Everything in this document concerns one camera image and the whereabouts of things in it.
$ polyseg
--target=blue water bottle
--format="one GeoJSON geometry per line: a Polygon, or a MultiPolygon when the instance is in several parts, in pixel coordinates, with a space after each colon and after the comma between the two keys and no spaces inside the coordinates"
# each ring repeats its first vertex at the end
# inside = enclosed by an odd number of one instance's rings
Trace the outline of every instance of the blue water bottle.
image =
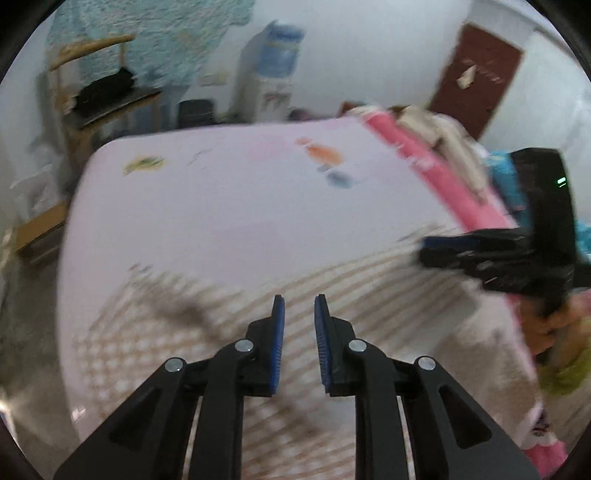
{"type": "Polygon", "coordinates": [[[285,78],[293,74],[304,31],[295,25],[273,22],[267,27],[267,40],[256,72],[263,77],[285,78]]]}

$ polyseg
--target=floor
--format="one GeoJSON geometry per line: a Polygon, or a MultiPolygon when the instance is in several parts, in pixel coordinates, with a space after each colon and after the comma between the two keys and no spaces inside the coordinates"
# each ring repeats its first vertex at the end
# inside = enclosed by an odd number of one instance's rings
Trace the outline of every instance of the floor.
{"type": "Polygon", "coordinates": [[[0,312],[0,388],[7,394],[19,444],[45,479],[78,445],[57,353],[57,261],[14,262],[0,312]]]}

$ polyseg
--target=hand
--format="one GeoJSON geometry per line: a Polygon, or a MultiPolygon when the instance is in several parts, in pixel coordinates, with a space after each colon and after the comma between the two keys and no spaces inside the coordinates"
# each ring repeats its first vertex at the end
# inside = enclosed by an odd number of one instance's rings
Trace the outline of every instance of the hand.
{"type": "Polygon", "coordinates": [[[556,341],[556,333],[553,330],[566,328],[563,341],[557,346],[556,366],[566,367],[587,345],[587,335],[582,331],[583,310],[575,298],[568,299],[562,308],[548,318],[540,314],[539,300],[531,300],[523,297],[519,304],[521,314],[521,329],[523,330],[525,344],[532,355],[537,355],[552,347],[556,341]]]}

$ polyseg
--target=black bag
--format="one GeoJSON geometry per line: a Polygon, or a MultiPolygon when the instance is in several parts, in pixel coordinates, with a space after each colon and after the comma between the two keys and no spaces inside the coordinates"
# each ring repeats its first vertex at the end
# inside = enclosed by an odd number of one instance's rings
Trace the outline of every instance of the black bag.
{"type": "Polygon", "coordinates": [[[80,115],[91,116],[123,98],[133,90],[134,84],[134,74],[122,67],[117,73],[85,86],[76,97],[73,110],[80,115]]]}

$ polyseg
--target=brown door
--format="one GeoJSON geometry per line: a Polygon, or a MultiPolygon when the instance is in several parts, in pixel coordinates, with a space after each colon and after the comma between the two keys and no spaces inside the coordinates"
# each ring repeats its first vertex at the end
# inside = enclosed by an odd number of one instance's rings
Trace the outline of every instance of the brown door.
{"type": "Polygon", "coordinates": [[[521,50],[474,25],[464,25],[430,110],[456,118],[473,138],[479,138],[520,59],[521,50]]]}

